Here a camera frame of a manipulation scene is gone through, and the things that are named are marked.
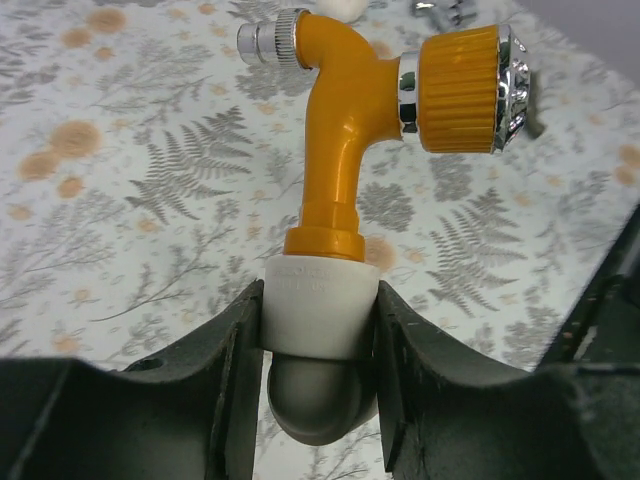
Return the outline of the white pipe elbow fitting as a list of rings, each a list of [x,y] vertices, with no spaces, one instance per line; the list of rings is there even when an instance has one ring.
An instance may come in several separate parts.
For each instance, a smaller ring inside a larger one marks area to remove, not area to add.
[[[266,262],[261,346],[268,400],[294,440],[331,444],[375,414],[374,321],[380,274],[360,262],[278,255]]]

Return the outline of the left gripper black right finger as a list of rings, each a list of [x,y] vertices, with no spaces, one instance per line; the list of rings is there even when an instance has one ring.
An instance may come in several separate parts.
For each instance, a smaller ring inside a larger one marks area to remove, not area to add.
[[[527,372],[486,357],[379,288],[375,360],[385,469],[396,479],[635,479],[639,311],[583,300],[583,356]]]

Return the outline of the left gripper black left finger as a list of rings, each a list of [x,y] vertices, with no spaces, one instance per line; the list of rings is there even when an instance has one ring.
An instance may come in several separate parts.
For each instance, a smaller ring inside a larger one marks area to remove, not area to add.
[[[249,479],[263,284],[122,371],[78,358],[1,363],[5,479]]]

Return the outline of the second white pipe elbow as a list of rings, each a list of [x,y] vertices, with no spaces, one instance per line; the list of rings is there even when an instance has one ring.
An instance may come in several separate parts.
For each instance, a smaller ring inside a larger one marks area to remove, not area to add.
[[[364,15],[369,3],[369,0],[317,0],[315,5],[321,15],[352,23]]]

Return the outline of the orange faucet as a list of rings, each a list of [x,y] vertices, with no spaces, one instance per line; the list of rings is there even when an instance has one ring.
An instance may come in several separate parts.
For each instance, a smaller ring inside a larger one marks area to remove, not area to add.
[[[382,59],[352,27],[284,9],[272,22],[242,25],[237,48],[250,65],[317,74],[288,255],[363,260],[356,196],[371,145],[402,140],[436,154],[491,154],[526,121],[529,52],[506,24],[439,34],[415,52]]]

